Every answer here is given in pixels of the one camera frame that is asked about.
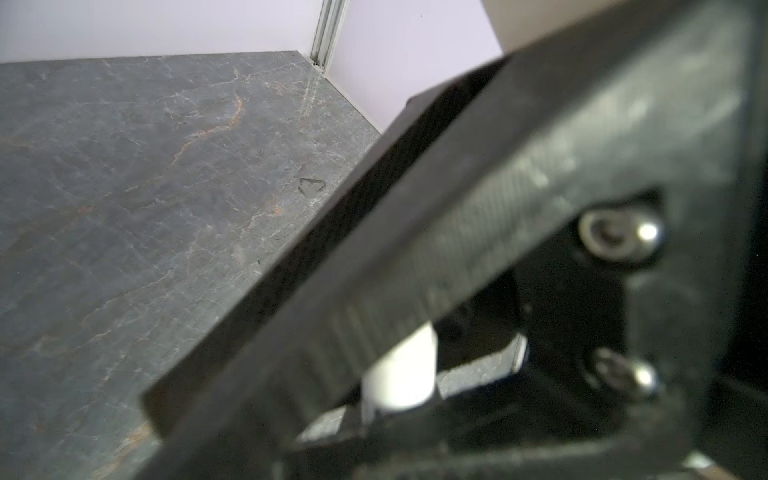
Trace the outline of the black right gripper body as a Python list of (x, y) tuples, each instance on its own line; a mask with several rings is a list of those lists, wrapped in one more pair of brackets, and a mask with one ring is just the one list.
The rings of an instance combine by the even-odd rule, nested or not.
[(724, 473), (767, 476), (767, 4), (750, 6), (750, 85), (741, 155), (740, 199), (734, 209), (744, 230), (735, 246), (739, 270), (725, 298), (734, 323), (710, 390), (699, 448)]

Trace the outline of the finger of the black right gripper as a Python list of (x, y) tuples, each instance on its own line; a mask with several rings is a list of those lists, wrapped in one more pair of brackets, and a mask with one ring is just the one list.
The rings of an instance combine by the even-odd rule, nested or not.
[[(629, 1), (417, 96), (145, 394), (142, 479), (643, 479), (734, 323), (750, 2)], [(299, 444), (427, 322), (520, 372)]]

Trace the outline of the white marker pen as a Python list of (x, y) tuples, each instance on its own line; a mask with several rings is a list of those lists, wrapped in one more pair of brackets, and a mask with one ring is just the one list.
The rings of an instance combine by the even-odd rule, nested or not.
[(433, 397), (438, 337), (430, 322), (391, 349), (363, 376), (361, 420), (410, 410)]

